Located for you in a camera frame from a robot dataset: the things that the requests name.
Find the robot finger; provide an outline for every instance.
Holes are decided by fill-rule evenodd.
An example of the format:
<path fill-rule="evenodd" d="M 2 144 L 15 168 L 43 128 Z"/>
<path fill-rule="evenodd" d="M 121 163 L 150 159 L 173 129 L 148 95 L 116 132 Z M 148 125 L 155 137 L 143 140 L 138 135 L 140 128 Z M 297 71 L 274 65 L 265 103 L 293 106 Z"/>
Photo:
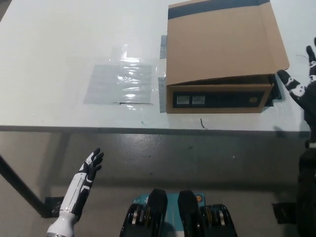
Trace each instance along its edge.
<path fill-rule="evenodd" d="M 306 52 L 309 56 L 310 62 L 310 83 L 316 80 L 316 58 L 312 47 L 309 45 L 306 47 Z"/>
<path fill-rule="evenodd" d="M 103 156 L 104 153 L 98 154 L 94 159 L 93 159 L 93 166 L 96 167 L 98 164 L 100 164 L 103 161 Z"/>
<path fill-rule="evenodd" d="M 285 70 L 278 71 L 277 75 L 285 85 L 285 88 L 289 91 L 289 94 L 293 98 L 293 100 L 303 109 L 305 109 L 300 102 L 300 99 L 304 96 L 306 88 L 297 80 L 292 78 L 290 74 L 287 73 Z"/>
<path fill-rule="evenodd" d="M 281 79 L 282 83 L 285 85 L 285 88 L 288 91 L 291 91 L 295 89 L 300 83 L 292 78 L 289 73 L 287 73 L 285 70 L 280 70 L 277 72 L 277 75 Z"/>

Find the gray floor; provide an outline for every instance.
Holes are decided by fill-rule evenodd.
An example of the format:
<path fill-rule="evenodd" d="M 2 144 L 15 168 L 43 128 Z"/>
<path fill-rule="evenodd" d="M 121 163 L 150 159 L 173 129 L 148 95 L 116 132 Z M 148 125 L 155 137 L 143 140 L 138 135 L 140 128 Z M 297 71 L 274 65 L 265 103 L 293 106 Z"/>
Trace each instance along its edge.
<path fill-rule="evenodd" d="M 0 19 L 9 6 L 0 0 Z M 86 203 L 77 237 L 117 237 L 131 201 L 152 188 L 204 192 L 223 203 L 240 237 L 295 237 L 272 203 L 295 199 L 305 138 L 53 134 L 0 132 L 0 153 L 41 198 L 62 196 L 96 147 L 104 167 Z M 52 219 L 39 215 L 0 177 L 0 236 L 43 237 Z"/>

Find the robotic hand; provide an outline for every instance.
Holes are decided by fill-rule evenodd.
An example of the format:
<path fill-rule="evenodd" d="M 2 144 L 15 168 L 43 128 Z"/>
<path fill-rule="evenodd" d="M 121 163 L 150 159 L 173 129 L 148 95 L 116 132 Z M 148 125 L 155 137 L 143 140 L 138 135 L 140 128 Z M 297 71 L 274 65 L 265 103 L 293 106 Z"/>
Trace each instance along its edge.
<path fill-rule="evenodd" d="M 311 128 L 306 150 L 300 157 L 296 222 L 302 237 L 316 236 L 316 58 L 311 46 L 306 48 L 310 62 L 310 83 L 301 85 L 286 71 L 277 74 L 293 100 L 304 110 L 304 119 Z"/>
<path fill-rule="evenodd" d="M 93 180 L 103 160 L 100 148 L 92 152 L 74 175 L 64 200 L 58 219 L 48 228 L 47 237 L 73 237 L 74 224 L 79 221 L 84 204 L 89 196 Z"/>
<path fill-rule="evenodd" d="M 310 83 L 307 86 L 301 85 L 284 70 L 278 71 L 277 74 L 293 100 L 304 110 L 304 119 L 311 128 L 312 145 L 316 142 L 316 58 L 310 45 L 307 46 L 306 51 L 310 62 Z"/>

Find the box lid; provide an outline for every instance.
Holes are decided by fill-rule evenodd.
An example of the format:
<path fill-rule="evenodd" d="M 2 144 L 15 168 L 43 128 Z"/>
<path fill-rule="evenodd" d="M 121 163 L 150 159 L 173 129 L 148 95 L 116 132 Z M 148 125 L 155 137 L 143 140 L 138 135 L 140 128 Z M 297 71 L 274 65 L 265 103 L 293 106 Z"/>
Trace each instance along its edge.
<path fill-rule="evenodd" d="M 269 0 L 169 6 L 167 85 L 274 74 L 289 62 Z"/>

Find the black table leg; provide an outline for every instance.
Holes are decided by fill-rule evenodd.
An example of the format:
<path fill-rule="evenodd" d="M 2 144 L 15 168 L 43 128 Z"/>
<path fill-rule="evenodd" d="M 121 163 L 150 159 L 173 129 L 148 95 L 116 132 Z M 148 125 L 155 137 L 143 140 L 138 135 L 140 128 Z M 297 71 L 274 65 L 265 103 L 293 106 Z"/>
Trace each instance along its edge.
<path fill-rule="evenodd" d="M 52 217 L 52 207 L 45 205 L 0 156 L 0 174 L 43 218 Z"/>

